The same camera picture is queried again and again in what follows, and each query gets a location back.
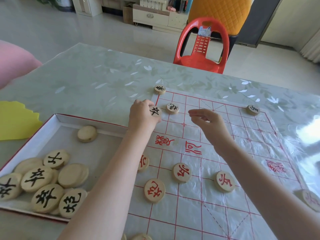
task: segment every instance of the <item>floral tablecloth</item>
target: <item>floral tablecloth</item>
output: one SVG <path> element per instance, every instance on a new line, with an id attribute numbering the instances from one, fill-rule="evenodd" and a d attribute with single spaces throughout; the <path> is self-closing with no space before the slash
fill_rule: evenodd
<path id="1" fill-rule="evenodd" d="M 131 104 L 151 99 L 155 84 L 269 110 L 308 187 L 320 195 L 317 95 L 79 43 L 0 90 L 0 101 L 19 101 L 42 121 L 63 113 L 126 126 Z M 24 142 L 0 142 L 1 166 Z M 55 239 L 64 228 L 5 211 L 0 226 L 11 239 Z"/>

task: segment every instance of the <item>yellow quilted chair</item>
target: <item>yellow quilted chair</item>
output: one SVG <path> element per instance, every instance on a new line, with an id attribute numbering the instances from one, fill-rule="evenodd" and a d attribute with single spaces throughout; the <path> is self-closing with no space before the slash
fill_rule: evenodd
<path id="1" fill-rule="evenodd" d="M 240 29 L 247 19 L 251 4 L 252 0 L 193 0 L 188 23 L 200 17 L 212 17 L 219 20 L 229 35 L 230 54 L 238 38 Z M 184 45 L 182 45 L 180 53 L 181 56 L 183 55 L 189 36 L 190 34 L 188 34 L 184 40 Z M 221 39 L 220 34 L 216 32 L 213 32 L 211 37 Z"/>

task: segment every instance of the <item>blue object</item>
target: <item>blue object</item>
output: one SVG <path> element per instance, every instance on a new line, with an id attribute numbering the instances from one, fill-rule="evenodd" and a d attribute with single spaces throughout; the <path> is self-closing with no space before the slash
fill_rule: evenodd
<path id="1" fill-rule="evenodd" d="M 190 8 L 191 8 L 191 5 L 192 5 L 192 2 L 193 2 L 193 0 L 188 0 L 188 4 L 186 5 L 186 13 L 190 12 Z"/>

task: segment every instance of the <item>yellow paper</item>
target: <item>yellow paper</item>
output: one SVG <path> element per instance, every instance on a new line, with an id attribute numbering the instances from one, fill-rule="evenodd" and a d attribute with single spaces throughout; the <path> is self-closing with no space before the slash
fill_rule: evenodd
<path id="1" fill-rule="evenodd" d="M 39 113 L 17 101 L 0 101 L 0 141 L 31 137 L 42 125 Z"/>

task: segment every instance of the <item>quilted backrest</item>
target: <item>quilted backrest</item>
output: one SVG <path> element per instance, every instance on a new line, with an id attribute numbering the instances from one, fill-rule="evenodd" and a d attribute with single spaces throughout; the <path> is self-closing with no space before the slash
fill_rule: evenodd
<path id="1" fill-rule="evenodd" d="M 188 23 L 200 17 L 219 20 L 228 35 L 237 35 L 245 23 L 252 0 L 193 0 Z"/>

